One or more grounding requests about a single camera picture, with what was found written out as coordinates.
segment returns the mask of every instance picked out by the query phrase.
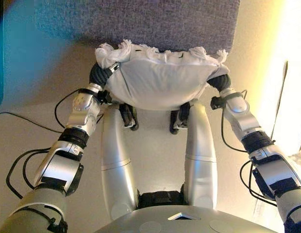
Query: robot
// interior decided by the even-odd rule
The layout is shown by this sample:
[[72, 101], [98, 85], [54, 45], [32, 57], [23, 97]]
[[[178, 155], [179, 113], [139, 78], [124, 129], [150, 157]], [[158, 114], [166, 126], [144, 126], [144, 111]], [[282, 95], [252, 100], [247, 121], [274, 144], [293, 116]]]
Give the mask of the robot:
[[[171, 112], [170, 131], [188, 130], [181, 192], [139, 194], [121, 137], [124, 126], [138, 128], [135, 109], [111, 104], [109, 93], [104, 91], [107, 80], [120, 66], [93, 66], [88, 87], [80, 89], [64, 131], [37, 170], [34, 190], [21, 200], [0, 233], [67, 232], [66, 196], [78, 188], [84, 169], [80, 161], [103, 104], [108, 107], [104, 113], [101, 171], [105, 204], [113, 221], [98, 233], [273, 232], [213, 209], [217, 201], [216, 158], [210, 125], [198, 100]], [[220, 95], [212, 98], [212, 108], [223, 109], [255, 167], [252, 172], [262, 194], [276, 201], [285, 232], [301, 233], [301, 180], [290, 160], [260, 127], [242, 94], [232, 88], [228, 75], [207, 82]]]

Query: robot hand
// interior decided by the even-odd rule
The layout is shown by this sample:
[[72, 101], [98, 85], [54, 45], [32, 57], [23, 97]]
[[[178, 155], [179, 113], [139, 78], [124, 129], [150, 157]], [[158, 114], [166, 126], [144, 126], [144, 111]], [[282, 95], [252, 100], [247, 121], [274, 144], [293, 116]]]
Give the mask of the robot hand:
[[255, 167], [258, 187], [269, 200], [277, 202], [285, 232], [301, 232], [301, 180], [290, 162], [260, 127], [242, 94], [231, 87], [228, 75], [210, 79], [220, 97], [213, 97], [212, 109], [223, 108], [237, 138], [242, 142]]

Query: gray upholstered surface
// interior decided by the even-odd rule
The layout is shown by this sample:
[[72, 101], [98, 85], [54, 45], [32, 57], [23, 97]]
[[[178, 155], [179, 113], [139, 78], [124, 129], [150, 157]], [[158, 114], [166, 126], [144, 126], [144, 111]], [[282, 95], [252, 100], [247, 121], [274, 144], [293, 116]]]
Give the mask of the gray upholstered surface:
[[122, 39], [164, 50], [229, 51], [240, 0], [37, 0], [36, 25], [92, 46]]

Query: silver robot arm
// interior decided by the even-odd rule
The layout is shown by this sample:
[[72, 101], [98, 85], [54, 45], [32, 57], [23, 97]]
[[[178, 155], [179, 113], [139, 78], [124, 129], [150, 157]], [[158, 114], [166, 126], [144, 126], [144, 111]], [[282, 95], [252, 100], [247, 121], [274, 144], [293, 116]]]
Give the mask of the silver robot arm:
[[294, 165], [266, 135], [250, 112], [249, 104], [236, 92], [228, 75], [210, 79], [220, 97], [213, 97], [212, 109], [223, 108], [237, 138], [242, 142], [255, 167], [252, 171], [263, 193], [277, 202], [285, 232], [301, 232], [301, 179]]
[[67, 232], [65, 197], [78, 188], [84, 169], [80, 160], [95, 131], [100, 104], [107, 101], [102, 88], [118, 67], [115, 64], [102, 70], [94, 65], [89, 86], [80, 89], [63, 133], [36, 172], [35, 189], [21, 200], [0, 233]]

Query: white towel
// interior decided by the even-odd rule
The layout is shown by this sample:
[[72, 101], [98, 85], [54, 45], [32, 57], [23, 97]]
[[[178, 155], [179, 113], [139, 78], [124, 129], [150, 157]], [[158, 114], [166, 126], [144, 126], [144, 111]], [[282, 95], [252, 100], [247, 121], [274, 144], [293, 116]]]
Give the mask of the white towel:
[[159, 52], [147, 45], [124, 40], [115, 50], [107, 43], [96, 49], [102, 68], [120, 62], [120, 69], [107, 81], [107, 88], [121, 101], [148, 110], [176, 110], [180, 105], [198, 99], [208, 85], [207, 80], [227, 74], [223, 64], [225, 50], [217, 59], [203, 47], [188, 51]]

